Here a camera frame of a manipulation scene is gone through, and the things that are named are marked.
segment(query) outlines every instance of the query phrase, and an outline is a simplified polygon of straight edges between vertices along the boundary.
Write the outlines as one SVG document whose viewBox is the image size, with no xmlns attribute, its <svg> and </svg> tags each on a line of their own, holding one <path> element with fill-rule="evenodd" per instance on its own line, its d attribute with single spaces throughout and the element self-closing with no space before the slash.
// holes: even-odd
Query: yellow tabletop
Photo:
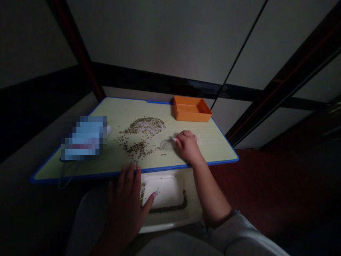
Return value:
<svg viewBox="0 0 341 256">
<path fill-rule="evenodd" d="M 105 98 L 90 114 L 90 116 L 107 116 L 108 125 L 112 132 L 107 139 L 107 149 L 102 159 L 83 161 L 80 164 L 74 162 L 64 163 L 60 161 L 61 150 L 58 148 L 49 159 L 34 173 L 30 179 L 32 183 L 55 182 L 59 179 L 63 165 L 65 166 L 64 177 L 74 175 L 76 179 L 110 177 L 118 175 L 123 164 L 131 162 L 131 156 L 117 141 L 122 136 L 120 131 L 129 127 L 138 119 L 156 117 L 161 119 L 166 129 L 157 133 L 148 140 L 148 146 L 152 149 L 154 145 L 162 146 L 172 137 L 183 130 L 191 130 L 193 134 L 200 137 L 200 151 L 209 165 L 236 162 L 238 155 L 230 146 L 225 136 L 221 133 L 213 119 L 207 123 L 176 121 L 173 105 L 162 102 L 150 102 L 143 100 L 130 100 L 122 98 Z M 128 145 L 141 141 L 143 134 L 129 135 Z M 144 159 L 137 159 L 141 165 L 142 172 L 166 171 L 188 168 L 190 165 L 181 158 L 179 152 L 172 147 L 155 150 L 154 153 Z"/>
</svg>

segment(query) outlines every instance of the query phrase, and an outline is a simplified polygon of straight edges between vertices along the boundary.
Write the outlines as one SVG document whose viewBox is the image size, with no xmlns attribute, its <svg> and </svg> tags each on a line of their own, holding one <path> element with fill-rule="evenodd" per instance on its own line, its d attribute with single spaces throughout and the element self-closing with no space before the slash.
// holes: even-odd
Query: white cable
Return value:
<svg viewBox="0 0 341 256">
<path fill-rule="evenodd" d="M 65 166 L 67 164 L 64 163 L 62 169 L 61 169 L 61 172 L 60 172 L 60 177 L 59 177 L 59 180 L 58 180 L 58 184 L 57 184 L 57 189 L 58 190 L 63 190 L 66 188 L 66 186 L 70 183 L 70 181 L 72 180 L 72 178 L 75 176 L 76 174 L 76 171 L 78 170 L 79 166 L 82 164 L 83 161 L 72 161 L 72 163 L 70 164 L 70 166 L 72 166 L 73 163 L 75 163 L 75 169 L 74 169 L 74 172 L 72 173 L 72 175 L 69 177 L 69 179 L 67 180 L 67 182 L 65 183 L 64 186 L 61 187 L 61 180 L 63 179 L 63 176 L 64 176 L 64 172 L 66 170 Z"/>
</svg>

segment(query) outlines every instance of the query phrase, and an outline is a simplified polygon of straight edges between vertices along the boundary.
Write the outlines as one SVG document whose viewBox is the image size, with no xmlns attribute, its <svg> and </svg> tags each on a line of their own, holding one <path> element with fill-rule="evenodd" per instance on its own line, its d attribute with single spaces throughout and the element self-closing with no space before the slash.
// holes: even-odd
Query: white sorting tray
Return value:
<svg viewBox="0 0 341 256">
<path fill-rule="evenodd" d="M 192 168 L 142 174 L 141 183 L 144 184 L 141 186 L 141 191 L 144 190 L 143 205 L 158 189 L 159 193 L 154 199 L 152 209 L 181 205 L 184 201 L 184 190 L 187 206 L 182 210 L 149 213 L 140 234 L 188 225 L 202 218 Z"/>
</svg>

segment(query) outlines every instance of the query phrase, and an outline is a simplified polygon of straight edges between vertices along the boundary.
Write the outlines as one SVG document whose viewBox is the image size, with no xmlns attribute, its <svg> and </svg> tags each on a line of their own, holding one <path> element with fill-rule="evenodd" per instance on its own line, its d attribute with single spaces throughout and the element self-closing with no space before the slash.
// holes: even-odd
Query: sleeve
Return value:
<svg viewBox="0 0 341 256">
<path fill-rule="evenodd" d="M 216 229 L 208 230 L 211 246 L 224 255 L 285 255 L 288 254 L 261 234 L 244 216 L 233 215 Z"/>
</svg>

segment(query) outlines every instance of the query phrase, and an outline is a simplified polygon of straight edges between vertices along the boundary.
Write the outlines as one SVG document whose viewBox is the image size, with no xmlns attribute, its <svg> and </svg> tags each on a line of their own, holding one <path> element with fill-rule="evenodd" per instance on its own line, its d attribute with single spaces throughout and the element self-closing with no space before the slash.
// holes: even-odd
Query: orange box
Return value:
<svg viewBox="0 0 341 256">
<path fill-rule="evenodd" d="M 203 98 L 174 96 L 173 105 L 177 121 L 208 122 L 212 116 Z"/>
</svg>

